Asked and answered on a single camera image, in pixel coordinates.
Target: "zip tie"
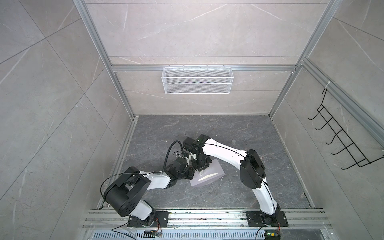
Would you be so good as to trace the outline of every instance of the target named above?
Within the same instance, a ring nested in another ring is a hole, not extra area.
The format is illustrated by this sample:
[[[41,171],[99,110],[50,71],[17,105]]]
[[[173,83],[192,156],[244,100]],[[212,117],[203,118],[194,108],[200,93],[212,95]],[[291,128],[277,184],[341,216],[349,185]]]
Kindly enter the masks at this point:
[[[325,88],[327,88],[330,83],[336,83],[336,82],[328,81],[327,85],[325,85]]]

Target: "wall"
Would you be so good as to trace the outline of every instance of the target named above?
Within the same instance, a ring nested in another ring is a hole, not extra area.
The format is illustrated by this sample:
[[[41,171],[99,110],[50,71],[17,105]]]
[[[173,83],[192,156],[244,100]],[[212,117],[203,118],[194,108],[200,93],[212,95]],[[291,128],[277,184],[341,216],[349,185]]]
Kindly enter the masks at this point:
[[[72,1],[0,12],[0,238],[74,239],[129,117]]]
[[[312,60],[367,112],[383,123],[382,1],[344,0],[317,43]],[[325,209],[340,239],[383,239],[384,160],[354,166],[347,151],[334,140],[329,126],[317,113],[324,87],[303,69],[277,110],[273,121],[314,205]],[[327,93],[324,104],[353,141],[372,160],[383,147]],[[341,135],[346,144],[349,142]],[[363,159],[354,146],[348,148]]]
[[[112,64],[129,65],[294,65],[327,5],[326,0],[86,2]],[[267,114],[289,75],[269,77],[275,73],[236,72],[230,94],[198,97],[166,95],[159,72],[119,73],[119,79],[136,114]]]

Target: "black hook rack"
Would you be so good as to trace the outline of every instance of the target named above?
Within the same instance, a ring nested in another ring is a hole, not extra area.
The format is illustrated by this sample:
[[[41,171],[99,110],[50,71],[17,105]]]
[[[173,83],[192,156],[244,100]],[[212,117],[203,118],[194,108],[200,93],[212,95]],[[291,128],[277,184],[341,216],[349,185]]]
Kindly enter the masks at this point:
[[[344,151],[344,150],[347,150],[348,153],[350,154],[350,156],[352,157],[352,159],[355,161],[355,164],[352,164],[351,166],[346,167],[346,168],[342,168],[342,167],[341,167],[341,169],[342,169],[342,170],[346,170],[346,169],[348,169],[348,168],[350,168],[350,167],[353,167],[353,166],[355,166],[355,165],[357,165],[357,166],[359,166],[359,167],[364,167],[364,166],[366,166],[366,165],[368,165],[368,164],[371,164],[371,163],[373,163],[373,162],[375,162],[375,161],[377,161],[377,160],[380,160],[380,159],[384,158],[384,155],[383,155],[381,158],[378,158],[378,159],[373,160],[373,161],[370,161],[370,160],[367,159],[367,157],[366,157],[366,156],[364,155],[364,153],[359,149],[359,147],[356,145],[356,143],[351,139],[351,137],[348,135],[348,133],[347,133],[347,132],[340,126],[340,124],[336,121],[336,119],[332,116],[332,114],[325,108],[325,106],[323,105],[323,102],[324,102],[325,94],[327,93],[327,89],[326,89],[326,88],[323,90],[322,94],[323,94],[323,93],[324,93],[323,100],[321,101],[320,106],[317,108],[317,114],[315,115],[315,117],[316,117],[317,115],[322,116],[322,118],[324,119],[324,121],[325,121],[326,123],[325,123],[321,128],[319,128],[319,129],[315,128],[315,129],[316,129],[316,130],[321,130],[323,127],[325,127],[326,125],[328,125],[328,126],[331,128],[331,130],[334,132],[335,135],[333,136],[332,141],[331,141],[330,143],[327,143],[327,142],[326,142],[326,144],[330,145],[330,144],[333,142],[333,140],[337,137],[337,138],[340,140],[340,142],[343,144],[343,146],[344,146],[344,148],[341,149],[340,151],[338,151],[337,153],[331,153],[331,154],[332,154],[332,155],[336,155],[336,154],[341,153],[341,152]],[[330,118],[329,120],[326,120],[326,118],[325,118],[325,117],[323,116],[323,114],[321,113],[321,111],[323,111],[323,110],[326,111],[326,112],[331,116],[331,118]],[[333,119],[333,120],[336,122],[336,124],[341,128],[340,131],[336,132],[335,129],[333,129],[333,127],[329,124],[329,122],[330,122],[332,119]],[[351,144],[349,144],[349,145],[346,146],[346,145],[343,143],[343,141],[341,140],[341,138],[340,138],[339,135],[338,135],[338,134],[340,134],[340,133],[342,133],[342,132],[349,138],[349,140],[352,142]],[[348,150],[348,147],[350,147],[350,146],[352,146],[352,145],[354,145],[354,146],[359,150],[359,152],[361,153],[361,155],[364,157],[363,160],[357,161],[357,160],[353,157],[353,155],[351,154],[351,152]]]

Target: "wire basket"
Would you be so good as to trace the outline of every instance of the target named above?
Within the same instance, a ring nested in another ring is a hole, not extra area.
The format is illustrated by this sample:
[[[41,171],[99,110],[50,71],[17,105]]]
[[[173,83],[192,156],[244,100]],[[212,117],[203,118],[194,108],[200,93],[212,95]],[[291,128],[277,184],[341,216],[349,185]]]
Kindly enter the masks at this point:
[[[161,75],[166,94],[229,93],[233,82],[230,67],[166,67]]]

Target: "dark gray floor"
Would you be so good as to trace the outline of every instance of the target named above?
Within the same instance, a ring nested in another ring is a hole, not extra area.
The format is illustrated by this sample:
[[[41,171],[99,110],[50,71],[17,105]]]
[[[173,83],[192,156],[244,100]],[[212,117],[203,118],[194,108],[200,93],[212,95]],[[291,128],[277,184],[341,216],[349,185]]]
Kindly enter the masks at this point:
[[[303,189],[268,116],[139,116],[122,171],[130,166],[162,168],[169,145],[205,134],[233,148],[256,150],[265,165],[273,197],[283,208],[309,208]],[[176,144],[171,152],[179,150]],[[165,208],[258,208],[253,192],[240,182],[240,173],[220,161],[226,175],[209,185],[192,188],[179,180],[169,189],[153,189],[144,199]]]

